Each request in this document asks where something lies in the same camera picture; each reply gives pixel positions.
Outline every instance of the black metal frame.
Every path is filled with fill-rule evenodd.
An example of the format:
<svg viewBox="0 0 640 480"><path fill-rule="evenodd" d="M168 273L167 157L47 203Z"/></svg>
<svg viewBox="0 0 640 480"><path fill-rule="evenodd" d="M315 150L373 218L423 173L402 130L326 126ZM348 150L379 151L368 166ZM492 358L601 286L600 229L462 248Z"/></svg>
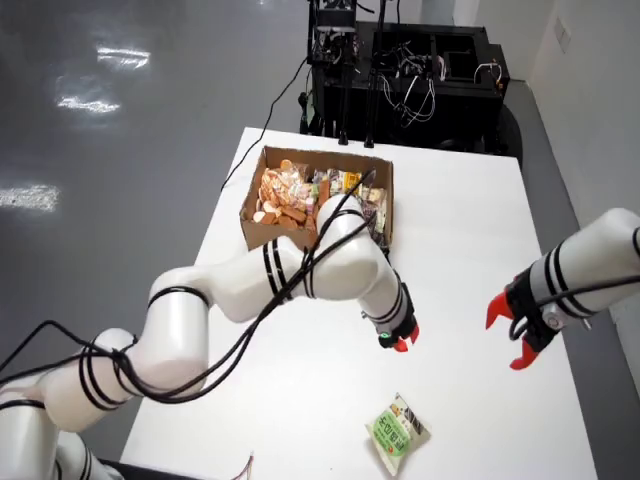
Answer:
<svg viewBox="0 0 640 480"><path fill-rule="evenodd" d="M349 82L350 98L346 105L350 112L342 112L340 106L345 103L338 101L338 95L341 96L341 90L345 88L344 79L331 66L314 67L314 108L324 120L324 135L335 136L335 130L346 131L350 138L364 140L367 146L373 144L375 135L378 141L385 143L435 148L452 146L451 149L454 150L468 151L498 151L496 129L510 76L502 48L489 43L486 30L475 27L383 24L381 36L376 34L379 28L379 22L356 23L360 48L354 64L359 73ZM381 88L376 81L377 66L373 65L372 59L374 47L376 50L388 49L390 43L395 45L402 38L412 38L415 43L422 44L425 49L423 53L430 54L432 58L442 54L450 66L464 64L475 70L481 63L498 63L502 67L500 85L496 85L489 69L478 72L477 83L469 76L473 75L473 70L470 70L471 73L467 71L466 77L462 75L456 78L455 69L452 71L453 77L440 81L437 62L433 62L435 116L427 123L415 123L410 127L410 131L400 132L404 137L399 137L392 128L393 112L390 106L386 102L378 104L376 101ZM467 46L467 51L457 52L457 47L447 47L457 44ZM406 93L410 85L406 79L390 78L389 82L399 93ZM427 92L428 82L421 80L414 85L411 96L415 96L416 101L419 101Z"/></svg>

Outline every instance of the black cable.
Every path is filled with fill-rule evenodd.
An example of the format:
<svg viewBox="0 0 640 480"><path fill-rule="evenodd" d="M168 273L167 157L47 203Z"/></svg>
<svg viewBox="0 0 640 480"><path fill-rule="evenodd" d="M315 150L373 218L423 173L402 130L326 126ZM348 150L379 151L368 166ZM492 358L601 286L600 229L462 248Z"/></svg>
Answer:
<svg viewBox="0 0 640 480"><path fill-rule="evenodd" d="M367 8L367 7L363 6L363 5L360 5L359 2L357 2L356 5L358 5L358 7L360 7L361 9L363 9L367 13L370 13L372 15L376 14L376 12L374 10L371 10L370 8Z"/></svg>
<svg viewBox="0 0 640 480"><path fill-rule="evenodd" d="M0 411L13 407L33 407L44 410L44 403L39 402L38 400L27 399L9 400L8 402L0 404Z"/></svg>
<svg viewBox="0 0 640 480"><path fill-rule="evenodd" d="M562 300L563 298L571 297L574 295L595 292L598 290L607 290L609 288L622 287L624 285L632 285L634 283L640 283L640 275L632 275L629 277L616 278L612 280L604 280L602 282L592 283L584 287L571 288L569 290L565 290L564 292L560 292L555 295L550 295L546 298L543 298L542 300L539 300L538 302L536 302L536 306L538 308L541 308L549 303L554 303L554 302L557 302L558 300Z"/></svg>
<svg viewBox="0 0 640 480"><path fill-rule="evenodd" d="M616 278L613 280L605 280L602 282L592 283L590 285L586 285L584 287L572 288L569 290L565 290L564 292L557 293L555 295L550 295L542 300L536 302L536 307L542 308L549 303L555 303L558 300L562 300L563 298L572 297L574 295L580 295L582 293L596 292L599 290L606 290L608 288L621 287L624 285L632 285L634 283L640 283L640 275L633 275L629 277ZM524 322L520 325L520 327L516 328L518 324L522 321ZM514 320L509 325L509 338L511 340L519 339L524 332L527 331L529 324L526 319Z"/></svg>
<svg viewBox="0 0 640 480"><path fill-rule="evenodd" d="M220 187L220 191L222 191L224 189L224 187L227 185L227 183L229 182L229 180L231 179L231 177L233 176L233 174L236 172L236 170L238 169L238 167L240 167L240 165L242 165L245 161L245 159L247 158L247 155L249 155L249 152L253 149L253 147L255 147L258 143L260 143L262 141L262 137L264 137L264 132L267 131L267 127L269 126L269 122L271 121L271 116L273 115L273 107L275 107L276 103L278 102L278 100L280 100L284 94L287 92L287 90L289 89L289 87L291 86L291 84L293 82L296 81L296 78L298 78L298 74L300 73L300 70L302 70L302 67L304 66L304 64L307 62L307 57L304 57L304 60L302 61L302 63L300 64L300 66L298 67L298 70L296 70L296 74L293 76L293 78L291 79L291 81L289 83L287 83L287 86L284 87L284 90L282 90L282 92L280 92L280 95L277 96L277 98L273 101L273 103L271 103L271 108L269 109L269 116L267 117L267 121L264 124L264 128L262 129L262 133L260 134L260 138L258 138L258 140L256 140L245 152L245 154L242 156L242 160L240 160L240 162L238 163L238 165L236 165L235 167L233 167L233 170L231 170L231 173L229 173L229 176L227 177L227 179L222 183L222 187Z"/></svg>
<svg viewBox="0 0 640 480"><path fill-rule="evenodd" d="M314 245L311 247L309 251L310 253L308 253L305 256L305 259L303 260L303 264L301 265L300 269L298 269L298 271L291 277L291 279L285 285L283 285L283 288L279 290L276 295L274 295L271 301L267 303L267 305L262 310L262 312L260 312L256 320L244 331L244 333L238 338L238 340L231 347L231 349L218 362L216 362L216 364L212 365L205 372L193 378L192 380L188 381L184 385L171 391L157 392L153 390L152 387L146 385L141 380L141 378L137 375L133 365L131 364L130 359L125 353L126 348L123 349L122 351L113 350L112 352L108 352L107 350L93 344L92 342L87 342L85 340L80 339L79 337L71 333L69 330L64 328L62 325L58 324L53 320L48 320L46 322L43 322L43 324L41 324L40 326L38 326L36 330L34 330L34 332L32 332L32 334L30 334L28 338L21 343L21 345L16 349L16 351L10 355L10 358L8 360L11 361L13 358L15 358L15 356L26 346L26 344L29 343L29 341L33 339L33 337L47 325L51 325L57 328L63 334L71 338L74 342L85 347L83 351L80 354L73 355L71 357L63 359L54 364L48 364L45 366L37 367L35 369L30 369L26 372L21 372L11 377L2 379L0 380L0 385L16 380L18 378L23 378L25 376L33 375L34 373L40 373L43 371L51 370L52 368L57 368L59 366L66 365L76 360L79 360L80 362L82 362L83 360L87 359L87 357L91 357L91 358L92 357L109 357L114 362L114 368L116 368L117 366L117 368L124 373L124 375L131 382L131 384L142 395L154 401L158 401L160 403L167 403L167 404L178 404L178 403L186 403L189 401L193 401L207 395L213 389L219 386L231 374L231 372L233 372L233 370L236 368L236 366L242 359L242 356L244 355L249 345L249 342L251 341L253 334L255 333L260 323L276 307L278 307L283 302L284 298L286 298L286 296L289 295L293 291L293 289L306 278L306 275L308 273L312 272L314 266L318 264L320 261L322 261L324 258L326 258L327 255L335 251L337 248L340 248L342 245L349 242L356 235L360 234L360 232L362 232L365 228L367 228L367 226L372 222L372 220L374 219L374 215L371 215L369 219L364 221L359 227L355 228L352 232L345 235L338 241L334 242L332 245L330 245L325 250L323 250L320 255L314 258L314 252L317 250L322 238L324 237L326 231L328 230L329 225L333 222L333 220L335 220L335 218L338 218L341 215L341 211L340 211L341 207L347 201L348 197L351 196L353 192L362 184L362 182L366 178L368 178L371 174L372 174L371 171L366 172L364 175L362 175L360 180L351 189L349 189L346 195L338 203L338 205L336 206L332 214L329 216L327 221L324 223L323 228L321 229L316 242L314 242ZM205 389L199 392L195 392L193 394L186 395L179 398L174 398L176 395L183 393L184 391L193 387L200 381L206 379L213 372L215 372L220 366L226 363L226 361L238 350L238 348L240 348L240 350L238 351L238 355L236 356L232 364L211 385L207 386ZM3 362L3 365L6 366L7 364L8 364L8 361Z"/></svg>

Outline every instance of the food package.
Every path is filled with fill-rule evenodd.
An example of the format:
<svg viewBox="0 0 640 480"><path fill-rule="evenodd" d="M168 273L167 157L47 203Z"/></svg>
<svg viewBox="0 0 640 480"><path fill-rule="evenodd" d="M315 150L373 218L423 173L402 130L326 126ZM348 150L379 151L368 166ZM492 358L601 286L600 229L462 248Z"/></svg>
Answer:
<svg viewBox="0 0 640 480"><path fill-rule="evenodd" d="M427 429L398 393L393 403L366 427L382 463L394 477L402 459L429 438Z"/></svg>
<svg viewBox="0 0 640 480"><path fill-rule="evenodd" d="M311 196L313 185L305 182L307 167L283 160L280 168L265 169L260 182L258 196L264 204L274 207L290 206L306 211L306 201Z"/></svg>
<svg viewBox="0 0 640 480"><path fill-rule="evenodd" d="M339 193L347 193L351 187L358 183L362 174L330 168L327 170L327 176L329 177L330 195L333 197Z"/></svg>

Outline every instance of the packaged food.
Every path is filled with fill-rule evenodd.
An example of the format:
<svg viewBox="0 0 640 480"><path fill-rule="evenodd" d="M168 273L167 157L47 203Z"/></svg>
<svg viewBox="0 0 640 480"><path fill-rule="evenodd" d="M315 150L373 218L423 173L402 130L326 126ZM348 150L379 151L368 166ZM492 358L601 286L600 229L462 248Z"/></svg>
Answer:
<svg viewBox="0 0 640 480"><path fill-rule="evenodd" d="M307 179L307 173L309 172L309 165L306 163L293 163L291 160L284 159L280 162L280 170L295 169L300 175L300 179L304 182Z"/></svg>
<svg viewBox="0 0 640 480"><path fill-rule="evenodd" d="M274 207L290 206L304 212L313 190L312 184L305 182L306 173L301 173L301 169L306 171L306 166L289 160L283 160L282 165L286 168L265 169L258 196L263 203L269 202Z"/></svg>
<svg viewBox="0 0 640 480"><path fill-rule="evenodd" d="M343 172L334 168L327 170L327 175L331 185L330 194L332 197L339 193L347 193L362 177L361 173Z"/></svg>
<svg viewBox="0 0 640 480"><path fill-rule="evenodd" d="M320 185L318 186L318 208L321 208L324 205L324 202L329 200L331 196L329 180L322 180Z"/></svg>
<svg viewBox="0 0 640 480"><path fill-rule="evenodd" d="M313 207L316 204L317 198L318 196L316 194L313 194L313 192L312 192L312 196L307 197L307 200L305 202L305 206L306 206L305 211L307 212L307 216L313 215Z"/></svg>
<svg viewBox="0 0 640 480"><path fill-rule="evenodd" d="M359 190L358 197L362 201L371 202L378 207L382 205L382 201L387 197L387 192L384 188L369 188L363 185Z"/></svg>
<svg viewBox="0 0 640 480"><path fill-rule="evenodd" d="M429 438L427 429L398 393L393 403L366 427L382 463L394 477L402 459Z"/></svg>
<svg viewBox="0 0 640 480"><path fill-rule="evenodd" d="M328 180L328 179L329 179L329 176L327 175L327 172L322 170L316 170L315 172L313 172L313 178L311 179L311 183L318 185L323 180Z"/></svg>
<svg viewBox="0 0 640 480"><path fill-rule="evenodd" d="M387 222L387 199L382 200L382 204L378 207L376 213L375 231L379 234L384 233L384 224Z"/></svg>

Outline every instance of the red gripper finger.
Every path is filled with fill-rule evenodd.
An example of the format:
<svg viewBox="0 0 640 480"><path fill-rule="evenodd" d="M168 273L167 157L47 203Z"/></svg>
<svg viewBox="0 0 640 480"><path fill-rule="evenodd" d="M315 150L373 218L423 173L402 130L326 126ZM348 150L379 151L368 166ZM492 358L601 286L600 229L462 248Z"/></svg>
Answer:
<svg viewBox="0 0 640 480"><path fill-rule="evenodd" d="M533 363L538 354L533 351L531 345L527 342L522 342L522 357L516 358L511 362L511 368L514 370L523 370Z"/></svg>
<svg viewBox="0 0 640 480"><path fill-rule="evenodd" d="M396 350L396 352L403 352L404 353L404 352L408 352L409 351L409 347L407 347L407 344L401 338L398 339L398 341L393 346L393 348Z"/></svg>
<svg viewBox="0 0 640 480"><path fill-rule="evenodd" d="M487 309L486 328L490 328L500 315L513 320L513 313L511 313L511 308L509 308L509 304L507 303L507 295L505 292L500 293L496 298L491 300L489 308Z"/></svg>

